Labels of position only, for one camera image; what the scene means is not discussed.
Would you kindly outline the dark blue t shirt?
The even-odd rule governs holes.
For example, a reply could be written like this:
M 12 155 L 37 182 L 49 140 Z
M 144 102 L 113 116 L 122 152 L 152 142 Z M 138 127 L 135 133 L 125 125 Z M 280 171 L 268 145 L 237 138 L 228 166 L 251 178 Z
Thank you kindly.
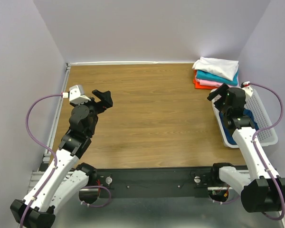
M 219 112 L 219 117 L 223 126 L 227 142 L 231 145 L 237 145 L 237 143 L 234 141 L 232 137 L 232 134 L 230 133 L 229 128 L 225 125 L 224 115 L 222 112 Z M 241 127 L 252 127 L 256 131 L 259 130 L 258 124 L 254 120 L 253 113 L 250 110 L 244 109 L 242 117 L 244 118 L 244 120 L 238 121 Z

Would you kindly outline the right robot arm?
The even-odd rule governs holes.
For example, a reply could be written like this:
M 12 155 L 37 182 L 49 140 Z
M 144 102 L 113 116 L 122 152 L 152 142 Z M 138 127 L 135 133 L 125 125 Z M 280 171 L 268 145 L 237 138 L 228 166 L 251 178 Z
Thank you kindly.
M 256 126 L 244 113 L 247 101 L 253 96 L 250 82 L 240 87 L 222 84 L 210 92 L 208 100 L 212 102 L 222 137 L 225 133 L 236 142 L 249 171 L 249 177 L 241 174 L 230 163 L 215 163 L 209 174 L 209 181 L 214 186 L 222 183 L 230 186 L 241 198 L 244 209 L 249 212 L 279 211 L 281 220 L 285 215 L 285 178 L 282 178 L 267 158 L 258 134 L 263 129 Z

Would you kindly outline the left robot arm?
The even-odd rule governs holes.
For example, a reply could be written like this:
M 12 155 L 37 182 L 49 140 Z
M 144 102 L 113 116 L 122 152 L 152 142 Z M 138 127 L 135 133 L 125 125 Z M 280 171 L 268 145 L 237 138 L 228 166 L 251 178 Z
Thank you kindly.
M 53 160 L 33 189 L 23 198 L 12 202 L 10 210 L 21 228 L 52 227 L 59 209 L 81 189 L 95 189 L 99 197 L 101 190 L 110 190 L 97 178 L 97 170 L 86 163 L 78 165 L 69 179 L 66 178 L 73 165 L 82 157 L 91 144 L 98 122 L 98 115 L 113 107 L 110 91 L 92 91 L 94 97 L 85 95 L 82 86 L 76 85 L 57 96 L 68 99 L 73 106 L 69 118 L 69 129 L 62 137 L 58 150 L 38 141 L 27 125 L 29 136 L 53 155 Z

